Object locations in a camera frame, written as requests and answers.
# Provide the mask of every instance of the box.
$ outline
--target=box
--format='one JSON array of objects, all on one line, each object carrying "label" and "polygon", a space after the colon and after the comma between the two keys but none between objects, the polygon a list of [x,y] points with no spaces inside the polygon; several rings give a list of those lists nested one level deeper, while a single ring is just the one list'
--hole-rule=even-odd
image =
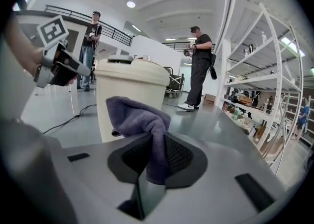
[{"label": "box", "polygon": [[216,96],[205,94],[204,95],[204,103],[214,104],[215,103]]},{"label": "box", "polygon": [[246,96],[239,96],[239,100],[240,100],[241,102],[249,103],[249,104],[251,105],[253,99],[248,98],[248,97],[246,97]]}]

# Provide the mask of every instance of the metal shelf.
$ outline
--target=metal shelf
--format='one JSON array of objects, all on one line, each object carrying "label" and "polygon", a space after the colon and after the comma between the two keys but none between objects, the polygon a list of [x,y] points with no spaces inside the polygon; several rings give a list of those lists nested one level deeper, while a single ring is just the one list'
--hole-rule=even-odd
[{"label": "metal shelf", "polygon": [[[229,69],[222,69],[224,72],[223,74],[225,75],[221,76],[221,84],[223,84],[224,88],[234,87],[245,91],[266,91],[276,93],[273,96],[273,109],[270,115],[246,105],[233,103],[227,99],[221,99],[221,101],[233,104],[268,122],[265,131],[257,144],[258,150],[262,148],[262,145],[266,141],[273,122],[279,123],[280,125],[283,123],[282,120],[284,119],[281,119],[280,122],[278,122],[277,119],[278,110],[281,109],[279,109],[279,106],[281,106],[281,93],[289,92],[290,94],[297,94],[290,97],[295,100],[297,99],[296,112],[292,113],[287,111],[287,113],[294,115],[291,127],[296,126],[303,95],[302,58],[299,54],[293,52],[289,46],[280,41],[282,37],[289,37],[291,34],[290,40],[294,42],[297,52],[299,53],[300,48],[294,28],[290,22],[284,21],[276,14],[268,11],[262,3],[260,3],[259,6],[261,12],[259,14],[257,13],[255,16],[256,19],[249,23],[244,35],[242,36],[240,33],[236,34],[236,40],[241,37],[240,40],[238,40],[237,46],[234,49],[231,49],[231,45],[226,41],[225,52],[229,54],[224,54],[223,52],[223,61],[229,59],[231,61],[236,61],[237,63],[231,67],[229,66]],[[267,36],[265,43],[262,43],[262,31]],[[247,49],[249,45],[253,45],[253,52],[244,56],[243,51]],[[288,69],[288,66],[284,64],[291,59],[291,56],[296,56],[299,64],[299,74],[297,75],[300,79],[298,80],[297,85],[291,82],[291,72]],[[268,68],[272,68],[275,73],[268,75],[267,72],[265,72]],[[248,75],[249,79],[226,83],[227,75],[232,74]],[[226,90],[227,89],[219,89],[217,97],[222,98],[222,93]],[[286,136],[285,143],[289,140],[291,135],[292,131]]]},{"label": "metal shelf", "polygon": [[253,57],[257,53],[263,54],[262,50],[265,51],[266,46],[268,46],[269,43],[271,43],[271,42],[273,42],[273,38],[272,37],[269,38],[264,44],[262,44],[261,46],[257,47],[255,51],[253,51],[252,53],[248,54],[243,59],[241,59],[239,62],[237,62],[235,65],[233,65],[229,70],[227,70],[227,72],[233,73],[233,74],[238,74],[238,75],[242,74],[243,72],[241,72],[242,68],[240,69],[240,65],[244,64],[245,61],[247,61],[249,58]]},{"label": "metal shelf", "polygon": [[[259,77],[252,77],[246,80],[234,81],[225,83],[224,86],[231,86],[241,90],[269,90],[276,91],[277,87],[277,74],[270,74]],[[282,90],[283,91],[297,91],[300,92],[300,88],[292,84],[287,78],[283,77]]]},{"label": "metal shelf", "polygon": [[253,114],[258,116],[262,120],[265,120],[267,122],[270,121],[270,115],[264,113],[264,111],[261,111],[261,110],[258,110],[258,109],[255,109],[255,108],[243,105],[243,104],[233,103],[233,102],[231,102],[230,100],[227,100],[227,99],[222,99],[222,100],[227,102],[227,103],[233,104],[233,105],[235,105],[235,106],[237,106],[237,107],[239,107],[239,108],[241,108],[241,109],[243,109],[245,111],[253,113]]}]

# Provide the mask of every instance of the black pants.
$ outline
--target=black pants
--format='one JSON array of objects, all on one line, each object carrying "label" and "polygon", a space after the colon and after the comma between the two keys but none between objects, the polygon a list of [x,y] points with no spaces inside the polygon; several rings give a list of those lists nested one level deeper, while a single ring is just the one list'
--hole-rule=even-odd
[{"label": "black pants", "polygon": [[203,83],[205,81],[210,61],[207,58],[192,59],[191,90],[185,103],[199,105],[202,98]]}]

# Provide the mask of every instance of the cable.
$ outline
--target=cable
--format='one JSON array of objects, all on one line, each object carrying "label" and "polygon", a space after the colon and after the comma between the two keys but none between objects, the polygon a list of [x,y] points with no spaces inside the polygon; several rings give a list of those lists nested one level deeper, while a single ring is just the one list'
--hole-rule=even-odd
[{"label": "cable", "polygon": [[164,104],[164,105],[169,105],[169,106],[177,107],[176,105],[172,105],[172,104]]},{"label": "cable", "polygon": [[84,107],[84,108],[79,112],[78,115],[75,115],[74,117],[70,118],[70,119],[69,119],[68,121],[66,121],[65,123],[56,125],[56,126],[50,128],[50,129],[48,129],[47,131],[44,131],[43,134],[46,134],[47,132],[49,132],[49,131],[51,131],[51,130],[57,128],[57,127],[64,126],[64,125],[66,125],[68,122],[70,122],[70,121],[73,120],[73,119],[79,118],[79,117],[81,116],[82,112],[84,112],[88,107],[90,107],[90,106],[95,106],[95,105],[96,105],[96,104],[90,104],[90,105]]}]

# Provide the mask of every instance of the controller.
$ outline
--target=controller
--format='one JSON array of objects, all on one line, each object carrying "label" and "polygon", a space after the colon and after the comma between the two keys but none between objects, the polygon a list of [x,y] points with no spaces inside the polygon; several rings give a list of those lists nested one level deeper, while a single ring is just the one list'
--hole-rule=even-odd
[{"label": "controller", "polygon": [[76,75],[89,76],[90,70],[66,51],[69,35],[64,21],[56,16],[37,27],[39,37],[44,44],[44,55],[38,67],[34,81],[38,87],[47,84],[65,86]]}]

